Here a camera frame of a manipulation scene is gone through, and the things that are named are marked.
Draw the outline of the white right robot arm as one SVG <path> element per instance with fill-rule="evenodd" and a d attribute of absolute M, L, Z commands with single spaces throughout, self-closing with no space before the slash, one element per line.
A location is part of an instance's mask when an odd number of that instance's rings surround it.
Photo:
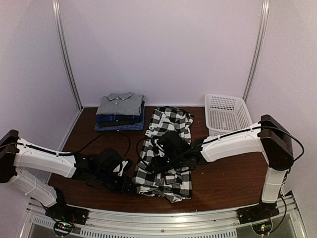
<path fill-rule="evenodd" d="M 264 219 L 276 208 L 287 172 L 295 163 L 294 137 L 270 115 L 246 128 L 217 136 L 205 136 L 190 144 L 176 132 L 158 138 L 163 158 L 155 159 L 150 170 L 156 174 L 169 169 L 195 167 L 230 157 L 258 154 L 266 161 L 267 172 L 254 215 Z"/>

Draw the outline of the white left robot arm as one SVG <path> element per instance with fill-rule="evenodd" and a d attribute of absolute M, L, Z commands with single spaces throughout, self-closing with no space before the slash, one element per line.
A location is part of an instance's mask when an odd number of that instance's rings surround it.
<path fill-rule="evenodd" d="M 97 183 L 103 188 L 123 194 L 135 194 L 132 178 L 125 175 L 133 162 L 123 159 L 114 149 L 106 148 L 99 154 L 84 155 L 81 151 L 62 152 L 28 142 L 19 132 L 10 130 L 0 140 L 0 181 L 21 190 L 38 200 L 47 216 L 79 222 L 87 211 L 77 212 L 66 204 L 63 192 L 49 186 L 29 169 L 57 174 L 85 183 Z"/>

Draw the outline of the black white plaid shirt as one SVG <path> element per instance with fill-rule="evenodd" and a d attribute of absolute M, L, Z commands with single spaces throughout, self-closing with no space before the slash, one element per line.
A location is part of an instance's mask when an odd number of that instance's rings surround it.
<path fill-rule="evenodd" d="M 191 143 L 193 122 L 194 116 L 183 109 L 154 109 L 133 177 L 137 194 L 171 203 L 192 198 L 191 170 L 174 159 Z"/>

